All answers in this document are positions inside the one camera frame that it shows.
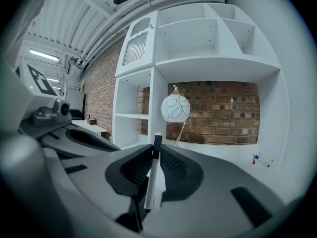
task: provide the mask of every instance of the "frosted glass panel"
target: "frosted glass panel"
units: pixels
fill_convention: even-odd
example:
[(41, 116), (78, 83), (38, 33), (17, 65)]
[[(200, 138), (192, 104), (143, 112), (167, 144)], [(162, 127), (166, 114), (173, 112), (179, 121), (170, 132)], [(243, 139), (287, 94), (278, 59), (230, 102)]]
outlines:
[(149, 27), (150, 24), (150, 18), (145, 18), (143, 20), (141, 20), (139, 23), (137, 23), (134, 28), (133, 31), (131, 33), (131, 36), (147, 29)]
[(144, 56), (147, 33), (138, 36), (129, 42), (123, 65), (138, 60)]

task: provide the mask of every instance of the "ceiling light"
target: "ceiling light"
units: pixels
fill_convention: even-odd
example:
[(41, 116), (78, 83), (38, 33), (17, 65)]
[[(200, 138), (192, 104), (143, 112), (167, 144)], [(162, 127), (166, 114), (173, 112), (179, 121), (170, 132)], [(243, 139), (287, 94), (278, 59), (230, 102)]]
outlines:
[(79, 88), (76, 88), (76, 87), (73, 87), (73, 86), (68, 86), (68, 88), (75, 89), (75, 90), (79, 91)]
[(39, 51), (30, 50), (30, 53), (34, 54), (34, 55), (38, 55), (38, 56), (44, 57), (44, 58), (48, 58), (48, 59), (51, 59), (51, 60), (54, 60), (54, 61), (59, 61), (58, 57), (54, 57), (54, 56), (51, 56), (51, 55), (48, 55), (48, 54), (45, 54), (45, 53), (42, 53), (42, 52), (39, 52)]
[(54, 82), (58, 82), (58, 83), (59, 83), (59, 80), (57, 80), (57, 79), (48, 78), (48, 80), (54, 81)]

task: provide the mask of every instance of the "white wall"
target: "white wall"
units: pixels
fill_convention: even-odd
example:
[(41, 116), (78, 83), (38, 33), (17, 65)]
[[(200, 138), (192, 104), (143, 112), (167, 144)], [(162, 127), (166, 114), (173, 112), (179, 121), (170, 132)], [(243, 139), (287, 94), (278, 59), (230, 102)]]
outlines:
[(69, 102), (69, 109), (77, 109), (83, 112), (84, 92), (68, 88), (66, 101)]
[(289, 102), (289, 130), (285, 151), (274, 161), (278, 161), (277, 178), (299, 196), (308, 188), (317, 168), (317, 51), (314, 40), (289, 0), (226, 2), (240, 7), (260, 27), (281, 64)]

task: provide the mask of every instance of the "cabinet door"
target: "cabinet door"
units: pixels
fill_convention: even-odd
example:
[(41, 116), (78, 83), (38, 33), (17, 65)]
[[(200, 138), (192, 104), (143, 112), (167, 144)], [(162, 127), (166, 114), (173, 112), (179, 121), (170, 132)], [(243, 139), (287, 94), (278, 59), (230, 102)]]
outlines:
[(154, 64), (154, 43), (158, 11), (135, 20), (125, 37), (115, 76)]

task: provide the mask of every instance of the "white shelving unit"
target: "white shelving unit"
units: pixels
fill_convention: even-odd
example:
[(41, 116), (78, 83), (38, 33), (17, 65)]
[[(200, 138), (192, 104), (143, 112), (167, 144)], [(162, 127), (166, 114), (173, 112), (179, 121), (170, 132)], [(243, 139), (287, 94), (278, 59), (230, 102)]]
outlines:
[[(146, 87), (150, 88), (149, 113), (138, 114), (139, 92)], [(160, 99), (162, 102), (167, 96), (166, 80), (160, 77), (154, 67), (142, 69), (118, 77), (114, 95), (112, 117), (114, 144), (120, 148), (128, 148), (138, 144), (151, 143), (151, 138), (155, 133), (155, 130), (152, 129), (154, 127), (152, 117), (158, 117), (160, 114), (160, 108), (156, 107), (158, 102), (153, 102), (153, 100)], [(149, 120), (147, 140), (137, 134), (138, 119)], [(155, 124), (155, 127), (160, 131), (166, 130), (166, 122), (163, 118), (159, 117), (156, 121), (158, 123)]]
[[(116, 71), (113, 141), (119, 147), (165, 137), (160, 106), (167, 84), (188, 81), (261, 82), (280, 70), (276, 55), (257, 25), (238, 7), (196, 3), (154, 11), (133, 22)], [(149, 113), (138, 114), (142, 88), (150, 87)], [(137, 119), (148, 120), (147, 140)]]
[[(260, 28), (234, 5), (196, 3), (151, 12), (131, 24), (122, 46), (116, 72), (113, 141), (125, 149), (152, 143), (157, 131), (165, 138), (166, 122), (160, 107), (168, 95), (168, 83), (206, 80), (257, 83), (261, 122), (256, 145), (181, 142), (179, 146), (211, 156), (226, 156), (226, 160), (243, 168), (287, 202), (292, 191), (275, 175), (283, 156), (289, 119), (287, 87), (280, 69), (277, 56)], [(144, 87), (150, 87), (149, 113), (140, 115), (138, 94)], [(138, 119), (148, 120), (147, 136), (137, 133)], [(253, 154), (260, 151), (265, 159), (274, 159), (269, 169), (251, 166)]]

